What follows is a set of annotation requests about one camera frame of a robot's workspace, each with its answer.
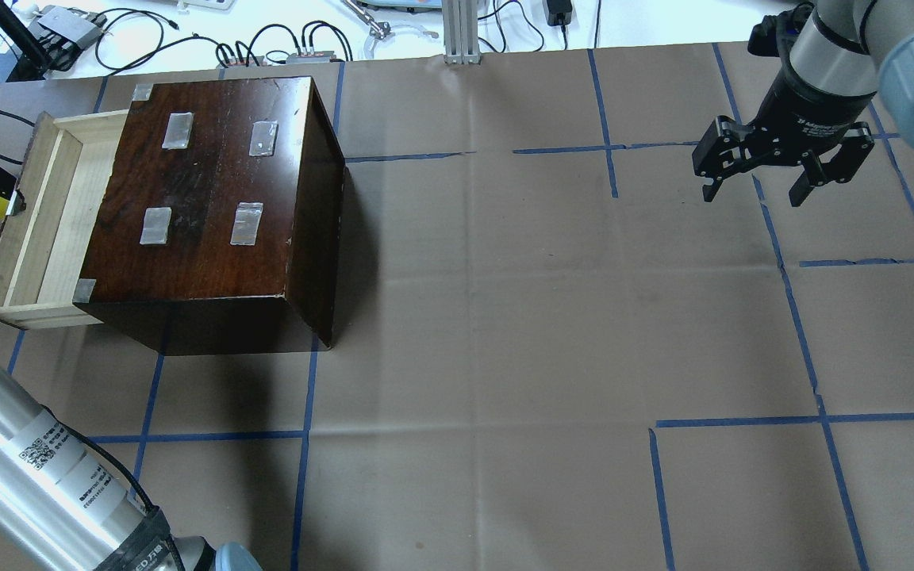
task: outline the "silver tape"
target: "silver tape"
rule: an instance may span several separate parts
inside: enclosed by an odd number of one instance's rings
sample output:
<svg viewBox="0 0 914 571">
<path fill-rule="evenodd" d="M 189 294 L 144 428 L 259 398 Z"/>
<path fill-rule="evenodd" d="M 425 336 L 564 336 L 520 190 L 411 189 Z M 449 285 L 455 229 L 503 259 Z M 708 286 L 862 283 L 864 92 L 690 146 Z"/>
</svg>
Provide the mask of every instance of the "silver tape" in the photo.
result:
<svg viewBox="0 0 914 571">
<path fill-rule="evenodd" d="M 273 155 L 273 148 L 276 142 L 276 121 L 257 121 L 253 123 L 253 136 L 249 140 L 249 156 Z"/>
<path fill-rule="evenodd" d="M 74 304 L 90 303 L 90 295 L 94 293 L 94 286 L 98 284 L 97 279 L 77 279 L 76 290 L 73 292 Z"/>
<path fill-rule="evenodd" d="M 188 148 L 192 131 L 192 113 L 172 113 L 167 117 L 167 130 L 160 148 Z"/>
<path fill-rule="evenodd" d="M 235 224 L 232 226 L 232 246 L 256 245 L 261 216 L 262 202 L 239 202 L 239 207 L 235 210 Z"/>
<path fill-rule="evenodd" d="M 137 83 L 133 88 L 133 101 L 145 102 L 150 101 L 150 93 L 153 91 L 153 83 Z"/>
<path fill-rule="evenodd" d="M 167 227 L 170 223 L 171 207 L 160 206 L 155 209 L 146 209 L 143 213 L 140 245 L 160 246 L 167 243 Z"/>
</svg>

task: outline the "qr code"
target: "qr code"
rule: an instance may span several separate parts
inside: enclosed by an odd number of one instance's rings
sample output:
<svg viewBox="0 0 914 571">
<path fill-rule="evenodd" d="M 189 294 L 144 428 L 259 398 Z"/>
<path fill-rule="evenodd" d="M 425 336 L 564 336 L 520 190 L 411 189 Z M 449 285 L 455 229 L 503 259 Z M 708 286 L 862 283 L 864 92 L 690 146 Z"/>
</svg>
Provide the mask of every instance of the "qr code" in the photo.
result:
<svg viewBox="0 0 914 571">
<path fill-rule="evenodd" d="M 30 444 L 25 450 L 19 453 L 19 458 L 21 458 L 21 460 L 25 460 L 26 463 L 33 466 L 33 469 L 37 470 L 43 469 L 44 464 L 47 464 L 48 460 L 51 460 L 54 457 L 55 451 L 48 448 L 48 445 L 44 444 L 40 438 L 33 441 L 33 444 Z"/>
</svg>

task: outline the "cardboard sheet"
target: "cardboard sheet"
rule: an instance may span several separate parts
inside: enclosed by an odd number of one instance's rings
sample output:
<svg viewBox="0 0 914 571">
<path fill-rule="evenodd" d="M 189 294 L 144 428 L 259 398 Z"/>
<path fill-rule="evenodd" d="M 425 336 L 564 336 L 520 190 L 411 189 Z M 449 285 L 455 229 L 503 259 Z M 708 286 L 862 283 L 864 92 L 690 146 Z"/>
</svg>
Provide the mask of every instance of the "cardboard sheet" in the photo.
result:
<svg viewBox="0 0 914 571">
<path fill-rule="evenodd" d="M 797 170 L 758 169 L 706 205 L 693 142 L 776 70 L 740 44 L 293 68 L 355 181 L 337 346 L 34 331 L 15 375 L 178 534 L 268 570 L 914 569 L 914 151 L 877 108 L 851 184 L 791 209 Z M 85 113 L 164 79 L 23 93 Z"/>
</svg>

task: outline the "open drawer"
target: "open drawer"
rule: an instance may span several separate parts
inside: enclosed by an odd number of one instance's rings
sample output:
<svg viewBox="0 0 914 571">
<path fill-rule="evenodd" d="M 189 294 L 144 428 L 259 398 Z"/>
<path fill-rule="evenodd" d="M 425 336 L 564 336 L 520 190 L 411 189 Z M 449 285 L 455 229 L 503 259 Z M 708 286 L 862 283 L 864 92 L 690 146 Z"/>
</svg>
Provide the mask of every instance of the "open drawer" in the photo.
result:
<svg viewBox="0 0 914 571">
<path fill-rule="evenodd" d="M 0 321 L 24 329 L 98 323 L 72 300 L 126 113 L 43 113 L 37 121 L 19 178 L 26 210 L 0 231 Z"/>
</svg>

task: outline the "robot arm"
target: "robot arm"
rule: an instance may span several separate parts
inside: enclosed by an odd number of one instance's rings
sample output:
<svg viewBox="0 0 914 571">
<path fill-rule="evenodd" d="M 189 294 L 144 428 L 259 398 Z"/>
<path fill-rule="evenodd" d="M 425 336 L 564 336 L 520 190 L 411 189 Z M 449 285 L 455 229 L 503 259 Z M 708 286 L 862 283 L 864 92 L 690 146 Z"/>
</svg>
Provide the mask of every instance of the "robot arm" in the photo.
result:
<svg viewBox="0 0 914 571">
<path fill-rule="evenodd" d="M 693 173 L 711 179 L 707 202 L 726 178 L 761 165 L 803 167 L 793 206 L 813 188 L 848 182 L 874 147 L 856 119 L 878 91 L 914 147 L 914 1 L 803 2 L 755 26 L 747 48 L 780 58 L 781 70 L 751 123 L 718 116 L 693 152 Z"/>
</svg>

